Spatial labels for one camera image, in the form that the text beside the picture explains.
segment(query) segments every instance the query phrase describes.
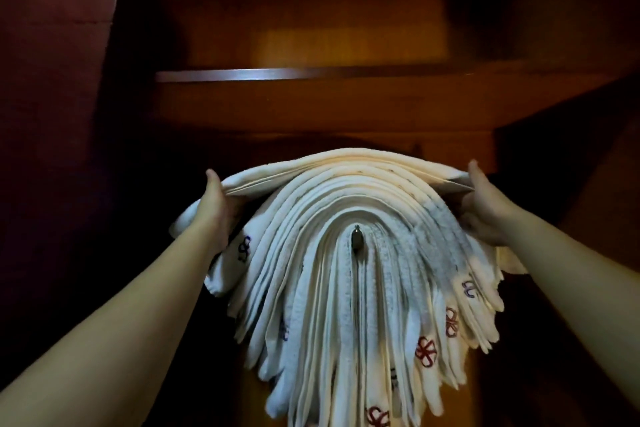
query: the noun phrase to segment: dark embroidery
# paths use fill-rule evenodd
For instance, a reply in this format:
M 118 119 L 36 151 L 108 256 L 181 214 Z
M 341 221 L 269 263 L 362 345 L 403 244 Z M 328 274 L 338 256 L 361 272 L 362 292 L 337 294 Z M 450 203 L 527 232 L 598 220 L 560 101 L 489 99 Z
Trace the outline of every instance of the dark embroidery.
M 391 390 L 395 390 L 398 388 L 398 375 L 396 374 L 396 369 L 391 368 Z
M 284 322 L 284 316 L 280 318 L 280 337 L 283 341 L 289 340 L 289 327 Z
M 383 412 L 380 407 L 365 408 L 364 413 L 367 417 L 367 423 L 375 427 L 389 427 L 389 411 Z
M 420 360 L 422 366 L 425 368 L 431 368 L 438 356 L 436 351 L 436 345 L 433 339 L 427 339 L 424 336 L 420 336 L 418 340 L 418 346 L 415 349 L 415 357 Z
M 476 284 L 474 284 L 473 280 L 465 280 L 462 283 L 462 288 L 465 289 L 465 295 L 470 299 L 475 299 L 476 296 L 471 293 L 471 291 L 476 290 Z
M 249 244 L 251 243 L 251 237 L 244 237 L 243 242 L 238 245 L 238 260 L 246 263 L 246 259 L 249 258 Z
M 458 312 L 451 307 L 447 307 L 447 326 L 445 330 L 449 338 L 458 336 Z

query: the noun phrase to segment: forearm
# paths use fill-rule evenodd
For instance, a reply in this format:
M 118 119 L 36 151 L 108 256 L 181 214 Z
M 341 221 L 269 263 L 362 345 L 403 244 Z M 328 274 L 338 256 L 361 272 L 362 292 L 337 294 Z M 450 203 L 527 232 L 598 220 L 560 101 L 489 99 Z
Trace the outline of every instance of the forearm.
M 189 227 L 120 293 L 0 395 L 0 417 L 29 426 L 139 425 L 195 306 L 214 250 Z
M 640 275 L 524 210 L 500 228 L 594 359 L 640 407 Z

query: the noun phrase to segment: hand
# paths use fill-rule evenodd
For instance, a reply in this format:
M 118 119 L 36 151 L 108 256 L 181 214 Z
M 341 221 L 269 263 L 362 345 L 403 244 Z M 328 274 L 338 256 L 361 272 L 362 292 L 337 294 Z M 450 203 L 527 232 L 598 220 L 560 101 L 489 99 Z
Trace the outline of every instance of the hand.
M 235 225 L 241 200 L 225 196 L 218 175 L 207 169 L 207 188 L 200 198 L 196 216 L 190 226 L 205 227 L 212 233 L 212 246 L 216 253 L 222 252 L 229 241 L 229 234 Z
M 505 245 L 502 230 L 520 210 L 489 182 L 475 160 L 469 162 L 474 191 L 462 198 L 460 224 L 468 233 L 490 245 Z

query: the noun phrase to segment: towel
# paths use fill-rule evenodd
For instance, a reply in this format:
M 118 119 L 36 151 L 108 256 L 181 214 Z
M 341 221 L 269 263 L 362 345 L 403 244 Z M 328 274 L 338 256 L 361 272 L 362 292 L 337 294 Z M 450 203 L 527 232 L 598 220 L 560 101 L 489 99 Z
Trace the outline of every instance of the towel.
M 442 196 L 467 182 L 453 167 L 352 148 L 223 181 L 230 196 L 268 195 L 205 278 L 216 296 L 232 291 L 246 367 L 275 385 L 268 415 L 300 427 L 419 426 L 427 408 L 442 415 L 440 385 L 465 384 L 468 348 L 486 353 L 498 341 L 500 266 L 523 271 L 447 208 Z

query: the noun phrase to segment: folded towel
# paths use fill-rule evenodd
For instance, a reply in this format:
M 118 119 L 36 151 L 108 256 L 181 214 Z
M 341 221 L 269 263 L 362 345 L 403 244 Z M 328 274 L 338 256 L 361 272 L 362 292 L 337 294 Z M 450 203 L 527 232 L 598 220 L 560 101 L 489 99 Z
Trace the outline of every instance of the folded towel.
M 289 425 L 420 425 L 440 384 L 466 382 L 469 347 L 498 340 L 500 262 L 442 200 L 466 172 L 391 152 L 338 149 L 248 169 L 228 195 L 272 193 L 214 261 L 205 285 L 233 289 L 246 366 L 275 383 L 266 411 Z M 172 225 L 178 236 L 198 202 Z M 352 243 L 358 228 L 361 246 Z

